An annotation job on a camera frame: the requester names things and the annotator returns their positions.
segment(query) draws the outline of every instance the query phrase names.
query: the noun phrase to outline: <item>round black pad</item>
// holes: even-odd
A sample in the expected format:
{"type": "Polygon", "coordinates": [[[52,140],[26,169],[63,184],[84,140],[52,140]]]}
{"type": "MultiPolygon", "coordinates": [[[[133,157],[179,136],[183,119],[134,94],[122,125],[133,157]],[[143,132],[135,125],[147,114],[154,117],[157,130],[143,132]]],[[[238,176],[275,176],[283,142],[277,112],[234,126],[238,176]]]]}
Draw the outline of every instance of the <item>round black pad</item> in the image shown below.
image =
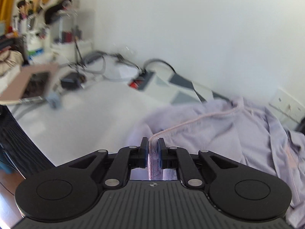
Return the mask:
{"type": "Polygon", "coordinates": [[[245,180],[235,185],[235,192],[248,200],[261,200],[270,194],[267,184],[257,180],[245,180]]]}
{"type": "Polygon", "coordinates": [[[281,179],[240,165],[217,173],[209,197],[217,208],[235,218],[264,221],[283,217],[292,195],[281,179]]]}
{"type": "Polygon", "coordinates": [[[72,185],[64,180],[50,180],[39,184],[37,194],[46,200],[60,200],[72,192],[72,185]]]}
{"type": "Polygon", "coordinates": [[[97,196],[98,187],[85,169],[63,166],[24,180],[16,190],[15,200],[25,216],[55,222],[86,212],[97,196]]]}

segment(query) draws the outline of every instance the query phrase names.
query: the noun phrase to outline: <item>crosshair logo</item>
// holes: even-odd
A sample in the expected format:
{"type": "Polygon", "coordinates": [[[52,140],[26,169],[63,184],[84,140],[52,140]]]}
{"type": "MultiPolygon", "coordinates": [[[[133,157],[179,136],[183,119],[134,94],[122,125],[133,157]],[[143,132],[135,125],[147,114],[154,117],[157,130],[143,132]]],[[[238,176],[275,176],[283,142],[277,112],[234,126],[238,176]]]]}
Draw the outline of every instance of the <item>crosshair logo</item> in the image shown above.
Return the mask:
{"type": "Polygon", "coordinates": [[[150,187],[153,187],[153,188],[154,188],[155,186],[158,186],[158,184],[157,184],[157,183],[151,183],[151,184],[150,184],[150,187]]]}

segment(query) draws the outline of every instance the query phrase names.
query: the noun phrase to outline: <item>wall socket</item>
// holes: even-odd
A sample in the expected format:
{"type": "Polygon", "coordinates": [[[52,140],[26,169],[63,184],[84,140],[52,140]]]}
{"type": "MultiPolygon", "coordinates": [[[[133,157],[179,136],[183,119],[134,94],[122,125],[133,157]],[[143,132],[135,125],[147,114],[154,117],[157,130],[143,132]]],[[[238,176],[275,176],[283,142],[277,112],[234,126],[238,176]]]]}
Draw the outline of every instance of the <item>wall socket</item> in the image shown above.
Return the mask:
{"type": "Polygon", "coordinates": [[[305,116],[305,107],[282,89],[277,90],[269,105],[298,123],[305,116]]]}

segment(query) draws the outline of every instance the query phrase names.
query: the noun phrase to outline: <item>red object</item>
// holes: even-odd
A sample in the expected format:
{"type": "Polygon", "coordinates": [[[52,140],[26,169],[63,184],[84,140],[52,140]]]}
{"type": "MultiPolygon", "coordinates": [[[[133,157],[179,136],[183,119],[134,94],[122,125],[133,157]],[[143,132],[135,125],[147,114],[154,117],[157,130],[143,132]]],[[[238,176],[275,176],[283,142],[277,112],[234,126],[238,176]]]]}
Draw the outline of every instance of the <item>red object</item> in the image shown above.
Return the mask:
{"type": "Polygon", "coordinates": [[[71,32],[66,32],[65,43],[72,42],[73,34],[71,32]]]}
{"type": "Polygon", "coordinates": [[[130,85],[129,85],[130,88],[133,88],[133,89],[138,89],[139,85],[136,84],[136,82],[132,82],[130,85]]]}

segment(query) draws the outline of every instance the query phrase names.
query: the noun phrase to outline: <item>yellow curtain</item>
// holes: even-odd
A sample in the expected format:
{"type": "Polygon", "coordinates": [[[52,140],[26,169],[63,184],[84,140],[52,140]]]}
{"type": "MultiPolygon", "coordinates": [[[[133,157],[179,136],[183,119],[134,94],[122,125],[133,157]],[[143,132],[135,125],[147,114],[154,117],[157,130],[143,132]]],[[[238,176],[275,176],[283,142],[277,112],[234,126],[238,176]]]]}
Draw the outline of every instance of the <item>yellow curtain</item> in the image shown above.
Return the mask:
{"type": "Polygon", "coordinates": [[[8,33],[11,24],[14,0],[0,0],[0,21],[6,23],[6,33],[8,33]]]}

